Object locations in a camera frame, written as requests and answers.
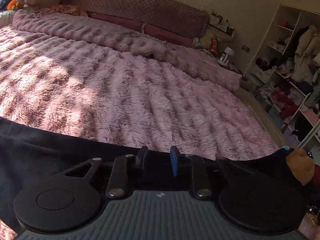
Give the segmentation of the dark navy pants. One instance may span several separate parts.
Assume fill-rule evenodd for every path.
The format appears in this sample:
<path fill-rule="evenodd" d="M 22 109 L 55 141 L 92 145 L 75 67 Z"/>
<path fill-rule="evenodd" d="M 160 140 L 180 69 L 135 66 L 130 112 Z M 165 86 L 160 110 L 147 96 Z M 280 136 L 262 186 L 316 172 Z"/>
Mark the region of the dark navy pants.
<path fill-rule="evenodd" d="M 1 219 L 19 239 L 299 239 L 308 188 L 285 147 L 209 159 L 46 132 L 1 119 Z"/>

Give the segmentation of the small white table lamp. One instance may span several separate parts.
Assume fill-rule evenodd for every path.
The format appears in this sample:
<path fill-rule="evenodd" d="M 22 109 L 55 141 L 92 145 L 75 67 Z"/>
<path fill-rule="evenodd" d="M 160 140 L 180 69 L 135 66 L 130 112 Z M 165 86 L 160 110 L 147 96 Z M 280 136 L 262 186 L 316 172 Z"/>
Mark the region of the small white table lamp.
<path fill-rule="evenodd" d="M 226 47 L 223 54 L 218 60 L 218 63 L 222 66 L 227 67 L 229 65 L 230 59 L 235 55 L 235 51 L 232 48 Z"/>

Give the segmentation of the pink fluffy blanket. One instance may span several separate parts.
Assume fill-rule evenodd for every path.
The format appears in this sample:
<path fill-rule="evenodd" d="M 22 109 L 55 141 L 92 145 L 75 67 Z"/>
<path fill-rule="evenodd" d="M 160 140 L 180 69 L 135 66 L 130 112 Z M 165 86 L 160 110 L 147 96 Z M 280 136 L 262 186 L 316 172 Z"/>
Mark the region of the pink fluffy blanket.
<path fill-rule="evenodd" d="M 276 143 L 209 55 L 87 17 L 19 10 L 1 28 L 1 116 L 45 131 L 209 159 Z"/>

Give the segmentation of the red snack packet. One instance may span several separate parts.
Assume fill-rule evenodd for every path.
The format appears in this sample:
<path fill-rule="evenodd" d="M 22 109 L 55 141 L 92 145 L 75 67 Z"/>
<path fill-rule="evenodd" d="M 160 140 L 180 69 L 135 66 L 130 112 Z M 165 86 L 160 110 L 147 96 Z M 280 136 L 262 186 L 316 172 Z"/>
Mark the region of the red snack packet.
<path fill-rule="evenodd" d="M 218 41 L 217 37 L 212 36 L 210 38 L 209 51 L 215 56 L 219 55 L 218 45 L 219 45 L 219 41 Z"/>

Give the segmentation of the dark pink long pillow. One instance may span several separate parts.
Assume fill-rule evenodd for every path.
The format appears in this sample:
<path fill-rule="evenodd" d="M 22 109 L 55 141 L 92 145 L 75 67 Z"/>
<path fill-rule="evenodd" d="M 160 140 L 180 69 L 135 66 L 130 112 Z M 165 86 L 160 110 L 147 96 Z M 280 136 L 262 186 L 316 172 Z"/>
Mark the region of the dark pink long pillow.
<path fill-rule="evenodd" d="M 117 24 L 117 25 L 120 25 L 120 26 L 125 27 L 127 29 L 131 29 L 131 30 L 152 36 L 152 37 L 157 38 L 158 40 L 161 40 L 161 41 L 167 41 L 168 43 L 179 45 L 179 46 L 184 46 L 184 47 L 188 47 L 188 48 L 193 47 L 193 42 L 191 39 L 183 37 L 183 36 L 175 34 L 175 33 L 172 33 L 172 32 L 167 31 L 165 29 L 156 27 L 151 24 L 142 23 L 137 20 L 131 20 L 131 19 L 111 16 L 111 15 L 105 15 L 105 14 L 96 14 L 96 13 L 89 12 L 88 15 L 90 18 L 105 21 L 105 22 L 110 22 L 113 24 Z"/>

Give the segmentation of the brown plush teddy bear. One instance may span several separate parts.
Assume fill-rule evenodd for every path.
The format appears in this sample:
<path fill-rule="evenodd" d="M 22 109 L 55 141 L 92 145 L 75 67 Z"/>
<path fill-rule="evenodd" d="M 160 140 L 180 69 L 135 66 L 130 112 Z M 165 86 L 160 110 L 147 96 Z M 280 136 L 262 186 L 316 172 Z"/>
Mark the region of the brown plush teddy bear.
<path fill-rule="evenodd" d="M 286 157 L 286 163 L 295 178 L 303 186 L 310 182 L 319 186 L 319 165 L 315 164 L 304 149 L 294 147 L 292 150 Z"/>

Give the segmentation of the white open wardrobe shelf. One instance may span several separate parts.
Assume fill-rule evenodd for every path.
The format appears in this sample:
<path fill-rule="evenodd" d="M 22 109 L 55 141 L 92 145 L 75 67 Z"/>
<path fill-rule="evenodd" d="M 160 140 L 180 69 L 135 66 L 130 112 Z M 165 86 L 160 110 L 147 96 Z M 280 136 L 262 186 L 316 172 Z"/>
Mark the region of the white open wardrobe shelf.
<path fill-rule="evenodd" d="M 319 0 L 280 0 L 245 74 L 289 144 L 319 151 Z"/>

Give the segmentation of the floral pink pillow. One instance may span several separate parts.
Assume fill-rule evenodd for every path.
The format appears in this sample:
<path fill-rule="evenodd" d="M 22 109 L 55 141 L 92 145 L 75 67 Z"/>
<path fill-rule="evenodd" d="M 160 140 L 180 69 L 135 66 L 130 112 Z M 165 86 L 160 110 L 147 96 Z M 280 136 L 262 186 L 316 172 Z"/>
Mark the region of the floral pink pillow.
<path fill-rule="evenodd" d="M 73 15 L 73 16 L 88 17 L 87 12 L 84 9 L 82 9 L 82 7 L 77 5 L 63 5 L 63 4 L 51 5 L 51 6 L 45 7 L 43 9 L 35 11 L 35 14 L 37 15 L 52 14 L 55 12 L 58 12 L 61 14 Z"/>

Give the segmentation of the pink quilted headboard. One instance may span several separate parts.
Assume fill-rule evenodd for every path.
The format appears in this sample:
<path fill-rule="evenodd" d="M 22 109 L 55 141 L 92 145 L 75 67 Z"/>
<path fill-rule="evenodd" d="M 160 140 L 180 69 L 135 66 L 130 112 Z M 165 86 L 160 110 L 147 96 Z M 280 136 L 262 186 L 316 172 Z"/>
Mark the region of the pink quilted headboard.
<path fill-rule="evenodd" d="M 148 23 L 190 39 L 202 37 L 209 21 L 206 11 L 175 0 L 60 0 L 60 3 Z"/>

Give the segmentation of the orange plush toy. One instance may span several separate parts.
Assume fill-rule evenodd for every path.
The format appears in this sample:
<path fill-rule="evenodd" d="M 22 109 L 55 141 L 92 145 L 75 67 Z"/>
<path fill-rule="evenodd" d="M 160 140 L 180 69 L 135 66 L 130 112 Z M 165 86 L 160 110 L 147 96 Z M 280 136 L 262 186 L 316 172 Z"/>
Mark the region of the orange plush toy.
<path fill-rule="evenodd" d="M 23 3 L 18 2 L 16 0 L 11 0 L 7 5 L 7 10 L 18 11 L 18 10 L 22 9 L 23 6 L 24 6 Z"/>

